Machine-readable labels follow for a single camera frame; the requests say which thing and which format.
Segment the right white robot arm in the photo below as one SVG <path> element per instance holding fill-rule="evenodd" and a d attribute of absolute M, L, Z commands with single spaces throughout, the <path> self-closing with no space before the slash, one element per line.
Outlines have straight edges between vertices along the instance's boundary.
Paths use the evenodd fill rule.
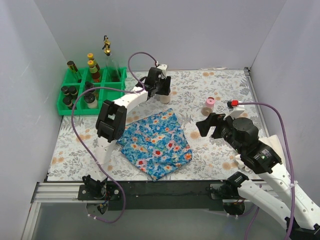
<path fill-rule="evenodd" d="M 211 127 L 214 139 L 224 139 L 240 155 L 246 167 L 263 179 L 278 195 L 259 188 L 245 174 L 236 172 L 226 180 L 226 192 L 232 199 L 245 198 L 273 217 L 292 240 L 320 238 L 320 208 L 298 186 L 291 183 L 290 173 L 281 157 L 259 140 L 258 128 L 245 117 L 232 118 L 211 113 L 196 123 L 202 137 Z"/>

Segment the yellow-label spice tube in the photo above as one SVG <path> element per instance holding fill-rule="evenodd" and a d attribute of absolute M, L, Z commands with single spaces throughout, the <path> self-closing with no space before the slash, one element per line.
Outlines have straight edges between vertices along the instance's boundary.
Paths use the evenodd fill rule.
<path fill-rule="evenodd" d="M 76 81 L 78 83 L 81 83 L 82 82 L 82 75 L 81 75 L 80 71 L 78 70 L 74 61 L 69 60 L 66 64 L 67 64 L 68 68 L 70 69 L 73 77 L 76 79 Z"/>

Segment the tall oil bottle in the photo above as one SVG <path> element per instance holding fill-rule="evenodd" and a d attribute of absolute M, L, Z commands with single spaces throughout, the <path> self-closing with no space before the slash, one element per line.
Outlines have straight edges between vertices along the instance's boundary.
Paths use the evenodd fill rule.
<path fill-rule="evenodd" d="M 107 35 L 103 36 L 103 47 L 106 48 L 107 46 L 110 45 L 110 41 Z"/>
<path fill-rule="evenodd" d="M 111 51 L 111 42 L 107 47 L 102 47 L 102 50 L 106 56 L 106 69 L 108 76 L 112 82 L 120 82 L 121 71 L 119 63 L 116 61 Z"/>

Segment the small black-cap pepper jar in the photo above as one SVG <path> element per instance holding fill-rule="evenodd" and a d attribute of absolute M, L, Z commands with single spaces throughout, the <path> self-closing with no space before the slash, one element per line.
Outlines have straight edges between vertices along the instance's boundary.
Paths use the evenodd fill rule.
<path fill-rule="evenodd" d="M 61 87 L 61 92 L 64 96 L 70 96 L 70 91 L 69 91 L 69 87 L 68 86 L 62 86 Z"/>

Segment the black-cap glass spice jar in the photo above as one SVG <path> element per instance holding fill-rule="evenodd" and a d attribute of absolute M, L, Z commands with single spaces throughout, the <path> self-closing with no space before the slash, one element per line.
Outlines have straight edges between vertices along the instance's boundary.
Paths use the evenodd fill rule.
<path fill-rule="evenodd" d="M 88 93 L 92 93 L 95 96 L 95 98 L 98 100 L 99 99 L 99 90 L 93 89 L 95 87 L 96 86 L 92 82 L 89 82 L 89 81 L 86 81 L 84 84 L 84 90 L 85 91 L 90 90 Z"/>

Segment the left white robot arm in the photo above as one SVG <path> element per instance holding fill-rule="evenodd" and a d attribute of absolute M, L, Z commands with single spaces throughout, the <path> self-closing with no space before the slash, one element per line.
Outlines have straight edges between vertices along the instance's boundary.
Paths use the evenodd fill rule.
<path fill-rule="evenodd" d="M 139 79 L 127 94 L 114 101 L 105 100 L 102 103 L 95 124 L 97 150 L 92 153 L 87 146 L 84 147 L 96 163 L 97 169 L 82 177 L 84 184 L 79 188 L 79 200 L 115 200 L 125 196 L 122 186 L 106 173 L 102 165 L 111 156 L 116 141 L 125 131 L 127 112 L 154 95 L 165 96 L 165 100 L 170 101 L 171 77 L 167 75 L 167 68 L 165 64 L 151 67 L 148 75 Z"/>

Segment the black-cap white powder shaker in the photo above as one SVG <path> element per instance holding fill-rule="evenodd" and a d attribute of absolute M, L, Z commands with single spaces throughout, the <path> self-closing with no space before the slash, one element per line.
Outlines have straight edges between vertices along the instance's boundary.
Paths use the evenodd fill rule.
<path fill-rule="evenodd" d="M 84 98 L 84 101 L 86 102 L 87 107 L 89 109 L 97 109 L 98 108 L 98 101 L 92 93 L 89 92 L 83 98 Z"/>

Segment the red sauce bottle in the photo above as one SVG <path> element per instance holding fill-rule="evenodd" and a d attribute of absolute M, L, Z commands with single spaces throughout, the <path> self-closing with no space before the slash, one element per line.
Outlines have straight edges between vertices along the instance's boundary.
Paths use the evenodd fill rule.
<path fill-rule="evenodd" d="M 90 71 L 93 82 L 100 83 L 101 74 L 100 74 L 100 70 L 97 68 L 97 64 L 93 60 L 88 60 L 87 64 L 89 66 L 89 71 Z"/>
<path fill-rule="evenodd" d="M 95 57 L 94 57 L 94 54 L 93 54 L 93 53 L 88 53 L 88 54 L 87 54 L 87 58 L 88 58 L 89 60 L 93 61 L 95 67 L 97 68 L 97 70 L 100 71 L 100 66 L 99 66 L 99 64 L 97 63 L 97 61 L 96 61 L 96 59 L 95 59 Z"/>

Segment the pink-cap spice shaker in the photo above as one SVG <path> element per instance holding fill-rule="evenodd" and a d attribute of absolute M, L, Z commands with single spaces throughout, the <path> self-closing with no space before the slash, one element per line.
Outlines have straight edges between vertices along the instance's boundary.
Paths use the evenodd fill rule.
<path fill-rule="evenodd" d="M 203 105 L 203 107 L 201 109 L 202 115 L 208 117 L 209 114 L 212 113 L 213 110 L 214 110 L 215 102 L 216 101 L 215 101 L 215 99 L 213 97 L 211 97 L 211 96 L 208 97 L 206 99 L 206 101 L 204 102 L 204 105 Z"/>

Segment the yellow-cap spice shaker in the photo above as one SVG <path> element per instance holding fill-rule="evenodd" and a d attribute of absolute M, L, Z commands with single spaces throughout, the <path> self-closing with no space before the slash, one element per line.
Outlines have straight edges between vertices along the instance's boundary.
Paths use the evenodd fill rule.
<path fill-rule="evenodd" d="M 162 104 L 168 104 L 171 101 L 171 96 L 170 95 L 160 95 L 160 102 Z"/>

